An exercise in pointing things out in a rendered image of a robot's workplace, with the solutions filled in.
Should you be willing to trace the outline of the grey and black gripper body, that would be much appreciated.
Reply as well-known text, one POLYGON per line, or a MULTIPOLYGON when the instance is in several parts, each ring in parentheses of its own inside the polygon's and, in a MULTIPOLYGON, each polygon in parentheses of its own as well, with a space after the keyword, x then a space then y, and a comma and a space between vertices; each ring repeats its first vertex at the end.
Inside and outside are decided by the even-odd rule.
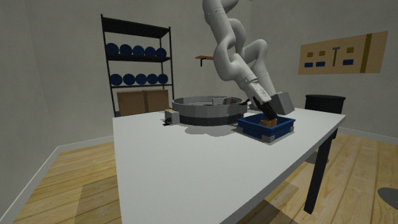
POLYGON ((251 82, 250 84, 245 86, 243 91, 245 91, 249 100, 256 108, 257 108, 257 105, 253 100, 254 96, 255 96, 256 100, 258 100, 260 102, 261 105, 263 105, 263 102, 266 103, 268 101, 271 101, 271 97, 267 94, 267 92, 263 89, 263 87, 260 86, 260 84, 258 84, 257 80, 254 80, 253 82, 251 82))

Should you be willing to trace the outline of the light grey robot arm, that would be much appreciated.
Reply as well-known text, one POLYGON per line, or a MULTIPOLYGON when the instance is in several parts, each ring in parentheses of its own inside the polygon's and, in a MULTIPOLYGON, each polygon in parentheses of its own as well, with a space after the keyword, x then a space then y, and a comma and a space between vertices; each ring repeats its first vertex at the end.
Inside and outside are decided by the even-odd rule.
POLYGON ((265 66, 268 46, 265 40, 258 39, 243 48, 246 31, 237 19, 228 19, 227 13, 239 0, 203 0, 202 6, 206 23, 210 25, 218 43, 213 54, 213 62, 219 77, 223 81, 234 80, 239 88, 258 81, 269 96, 275 92, 265 66), (236 53, 228 57, 227 50, 235 46, 236 53), (249 68, 248 63, 255 61, 249 68))

